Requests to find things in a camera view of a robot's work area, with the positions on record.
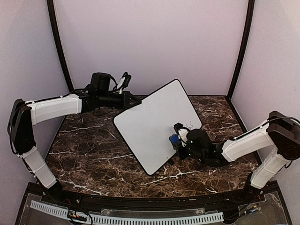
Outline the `white whiteboard with black frame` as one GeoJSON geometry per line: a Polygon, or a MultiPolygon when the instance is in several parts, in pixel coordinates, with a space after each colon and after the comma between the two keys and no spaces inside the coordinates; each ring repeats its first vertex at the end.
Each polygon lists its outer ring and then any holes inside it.
{"type": "Polygon", "coordinates": [[[147,175],[155,174],[176,151],[169,137],[181,123],[193,129],[202,122],[183,85],[175,79],[113,119],[113,124],[147,175]]]}

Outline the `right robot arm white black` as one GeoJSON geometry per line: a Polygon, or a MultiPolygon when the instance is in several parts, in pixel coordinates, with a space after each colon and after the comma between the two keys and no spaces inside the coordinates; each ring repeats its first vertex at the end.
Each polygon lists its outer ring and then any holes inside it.
{"type": "Polygon", "coordinates": [[[181,123],[173,126],[175,134],[169,137],[180,159],[196,159],[204,165],[222,167],[238,158],[271,146],[271,153],[247,178],[247,187],[240,191],[239,199],[250,203],[267,182],[283,167],[300,157],[300,121],[272,111],[259,126],[240,136],[214,143],[207,132],[189,129],[181,123]]]}

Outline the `blue whiteboard eraser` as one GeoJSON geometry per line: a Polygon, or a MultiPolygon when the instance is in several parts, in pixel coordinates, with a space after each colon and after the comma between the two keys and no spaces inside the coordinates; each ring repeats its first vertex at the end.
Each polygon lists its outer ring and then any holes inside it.
{"type": "Polygon", "coordinates": [[[171,141],[171,143],[178,143],[179,142],[179,137],[178,137],[178,135],[174,134],[174,135],[169,137],[169,140],[171,141]]]}

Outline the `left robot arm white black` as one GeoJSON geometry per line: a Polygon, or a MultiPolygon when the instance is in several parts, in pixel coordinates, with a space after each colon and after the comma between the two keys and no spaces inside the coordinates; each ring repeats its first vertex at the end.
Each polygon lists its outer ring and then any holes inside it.
{"type": "Polygon", "coordinates": [[[48,197],[55,204],[63,204],[66,193],[60,190],[60,182],[38,151],[33,127],[62,116],[88,113],[101,107],[129,109],[141,102],[140,98],[129,91],[91,92],[83,89],[36,101],[17,99],[7,126],[12,152],[22,159],[29,172],[48,190],[48,197]]]}

